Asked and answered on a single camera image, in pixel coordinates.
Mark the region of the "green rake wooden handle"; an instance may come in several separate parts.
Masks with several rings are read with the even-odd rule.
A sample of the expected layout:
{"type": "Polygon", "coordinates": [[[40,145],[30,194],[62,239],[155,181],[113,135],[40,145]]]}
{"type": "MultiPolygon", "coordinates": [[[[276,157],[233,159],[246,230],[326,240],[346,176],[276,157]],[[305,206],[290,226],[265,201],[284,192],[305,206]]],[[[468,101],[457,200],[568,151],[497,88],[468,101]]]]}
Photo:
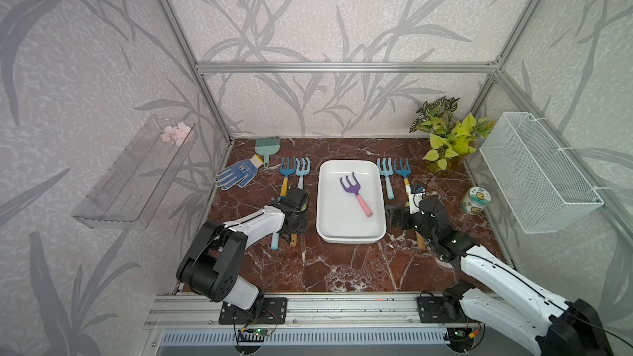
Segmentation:
{"type": "Polygon", "coordinates": [[[426,248],[426,245],[425,245],[424,237],[418,232],[415,233],[415,236],[416,236],[416,242],[417,242],[418,249],[421,252],[426,252],[427,248],[426,248]]]}

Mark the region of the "dark blue fork yellow handle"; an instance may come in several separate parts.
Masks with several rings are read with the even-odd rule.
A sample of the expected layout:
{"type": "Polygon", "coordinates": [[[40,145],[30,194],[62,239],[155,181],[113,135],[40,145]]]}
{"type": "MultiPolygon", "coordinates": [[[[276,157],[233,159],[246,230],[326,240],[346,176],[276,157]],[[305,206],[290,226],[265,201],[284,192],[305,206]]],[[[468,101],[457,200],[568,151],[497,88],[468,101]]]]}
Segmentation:
{"type": "Polygon", "coordinates": [[[296,171],[294,158],[282,158],[280,164],[280,174],[284,177],[280,196],[285,197],[288,193],[288,180],[296,171]]]}

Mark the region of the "light blue fork white handle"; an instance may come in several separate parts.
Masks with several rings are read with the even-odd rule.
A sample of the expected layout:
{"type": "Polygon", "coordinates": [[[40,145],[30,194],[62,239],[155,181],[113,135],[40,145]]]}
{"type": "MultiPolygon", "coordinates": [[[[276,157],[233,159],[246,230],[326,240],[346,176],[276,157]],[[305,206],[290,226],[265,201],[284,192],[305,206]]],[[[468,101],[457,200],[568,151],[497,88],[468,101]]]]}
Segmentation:
{"type": "Polygon", "coordinates": [[[304,178],[311,171],[311,161],[309,158],[296,158],[295,159],[295,175],[298,176],[298,189],[303,189],[304,178]]]}

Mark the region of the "dark blue rake yellow handle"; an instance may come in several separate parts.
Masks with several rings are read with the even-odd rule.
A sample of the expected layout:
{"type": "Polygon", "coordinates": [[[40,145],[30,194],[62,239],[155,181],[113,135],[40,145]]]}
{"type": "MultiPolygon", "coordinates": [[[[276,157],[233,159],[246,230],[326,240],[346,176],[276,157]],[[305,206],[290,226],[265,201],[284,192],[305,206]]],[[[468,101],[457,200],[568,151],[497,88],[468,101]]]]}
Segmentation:
{"type": "Polygon", "coordinates": [[[406,206],[410,205],[409,199],[410,199],[410,181],[409,181],[409,176],[411,174],[411,169],[410,169],[410,165],[409,165],[409,159],[402,159],[402,158],[397,158],[394,160],[394,171],[395,173],[400,176],[403,180],[404,186],[405,186],[405,193],[406,193],[406,198],[407,198],[407,202],[406,202],[406,206]]]}

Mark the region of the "purple rake pink handle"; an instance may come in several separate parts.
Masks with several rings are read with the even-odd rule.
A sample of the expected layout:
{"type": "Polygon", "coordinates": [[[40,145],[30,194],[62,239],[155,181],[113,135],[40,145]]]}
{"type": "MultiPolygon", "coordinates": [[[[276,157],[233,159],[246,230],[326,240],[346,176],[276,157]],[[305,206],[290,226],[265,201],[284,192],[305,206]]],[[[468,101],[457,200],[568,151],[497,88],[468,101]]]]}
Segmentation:
{"type": "Polygon", "coordinates": [[[343,190],[346,193],[353,194],[356,197],[356,200],[359,203],[362,211],[364,212],[367,218],[370,218],[374,215],[372,209],[370,209],[369,205],[364,200],[363,196],[360,194],[361,184],[354,172],[351,173],[351,176],[345,176],[340,178],[340,184],[343,190]]]}

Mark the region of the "light blue rake white handle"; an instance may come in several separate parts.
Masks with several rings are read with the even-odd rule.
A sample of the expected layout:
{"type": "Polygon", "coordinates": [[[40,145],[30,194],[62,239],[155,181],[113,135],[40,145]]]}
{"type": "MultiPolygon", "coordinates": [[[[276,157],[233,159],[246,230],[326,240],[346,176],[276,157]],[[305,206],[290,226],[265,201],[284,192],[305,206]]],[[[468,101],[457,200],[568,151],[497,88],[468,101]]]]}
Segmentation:
{"type": "Polygon", "coordinates": [[[391,183],[391,176],[393,175],[392,158],[378,158],[377,168],[379,174],[385,179],[387,198],[389,200],[394,200],[395,194],[391,183]]]}

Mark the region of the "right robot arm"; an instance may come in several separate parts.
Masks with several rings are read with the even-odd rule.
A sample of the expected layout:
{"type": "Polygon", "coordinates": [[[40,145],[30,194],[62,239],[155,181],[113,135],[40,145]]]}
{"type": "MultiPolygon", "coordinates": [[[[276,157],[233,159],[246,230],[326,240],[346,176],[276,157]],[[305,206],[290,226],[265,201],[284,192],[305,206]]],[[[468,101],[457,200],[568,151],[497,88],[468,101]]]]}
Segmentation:
{"type": "Polygon", "coordinates": [[[489,296],[460,280],[443,291],[438,307],[447,321],[463,317],[501,333],[534,355],[611,355],[608,332],[586,301],[570,302],[506,265],[450,222],[438,199],[422,199],[417,211],[390,207],[389,222],[413,230],[440,260],[482,283],[489,296]]]}

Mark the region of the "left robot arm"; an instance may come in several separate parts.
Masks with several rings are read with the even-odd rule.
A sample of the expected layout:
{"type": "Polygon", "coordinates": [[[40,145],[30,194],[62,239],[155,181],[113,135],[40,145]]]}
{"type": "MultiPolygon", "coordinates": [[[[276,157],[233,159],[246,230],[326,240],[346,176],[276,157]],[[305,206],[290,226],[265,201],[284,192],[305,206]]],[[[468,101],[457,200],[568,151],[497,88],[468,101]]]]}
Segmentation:
{"type": "Polygon", "coordinates": [[[308,192],[292,188],[240,219],[205,222],[176,270],[177,281],[216,303],[260,315],[264,292],[240,276],[245,252],[271,234],[300,234],[307,223],[308,201],[308,192]]]}

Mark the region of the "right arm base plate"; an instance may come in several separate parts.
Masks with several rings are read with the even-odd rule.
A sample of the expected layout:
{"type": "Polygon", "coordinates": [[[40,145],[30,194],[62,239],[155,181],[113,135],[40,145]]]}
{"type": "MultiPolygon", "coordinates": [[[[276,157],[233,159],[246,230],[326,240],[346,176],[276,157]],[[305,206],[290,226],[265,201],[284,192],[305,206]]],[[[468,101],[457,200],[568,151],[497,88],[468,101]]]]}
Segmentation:
{"type": "Polygon", "coordinates": [[[421,323],[455,324],[467,326],[479,324],[477,320],[468,317],[459,301],[454,298],[422,293],[416,298],[416,307],[421,323]]]}

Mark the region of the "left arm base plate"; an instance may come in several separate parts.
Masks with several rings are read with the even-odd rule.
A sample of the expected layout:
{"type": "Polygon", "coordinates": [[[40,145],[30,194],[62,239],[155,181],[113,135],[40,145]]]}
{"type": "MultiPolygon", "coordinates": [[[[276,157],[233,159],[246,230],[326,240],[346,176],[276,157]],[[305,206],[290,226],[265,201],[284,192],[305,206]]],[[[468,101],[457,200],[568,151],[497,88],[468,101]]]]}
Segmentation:
{"type": "Polygon", "coordinates": [[[249,309],[242,309],[234,304],[223,303],[219,325],[232,326],[246,324],[285,324],[288,311],[288,298],[258,298],[249,309]]]}

